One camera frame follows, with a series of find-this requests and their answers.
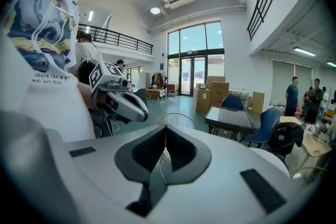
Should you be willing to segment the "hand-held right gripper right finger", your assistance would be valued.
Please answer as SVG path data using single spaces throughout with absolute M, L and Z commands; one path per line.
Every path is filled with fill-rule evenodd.
M 286 200 L 295 197 L 297 184 L 283 162 L 265 150 L 182 127 L 205 143 L 212 160 L 191 184 L 174 185 L 150 212 L 151 223 L 258 223 L 266 212 L 241 176 L 256 170 Z

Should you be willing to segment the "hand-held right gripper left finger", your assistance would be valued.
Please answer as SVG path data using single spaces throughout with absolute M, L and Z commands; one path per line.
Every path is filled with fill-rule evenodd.
M 51 129 L 46 137 L 65 187 L 75 203 L 81 223 L 166 223 L 167 210 L 148 210 L 150 195 L 145 194 L 150 174 L 134 159 L 123 161 L 136 178 L 125 174 L 116 159 L 132 156 L 132 142 L 163 134 L 163 126 L 151 126 L 130 133 L 105 138 L 65 143 Z

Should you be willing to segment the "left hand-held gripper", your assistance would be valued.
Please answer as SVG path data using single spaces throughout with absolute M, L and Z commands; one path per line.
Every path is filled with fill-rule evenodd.
M 124 124 L 144 122 L 149 112 L 144 101 L 130 91 L 128 80 L 112 63 L 99 61 L 89 75 L 91 103 L 94 110 L 104 110 L 104 120 Z

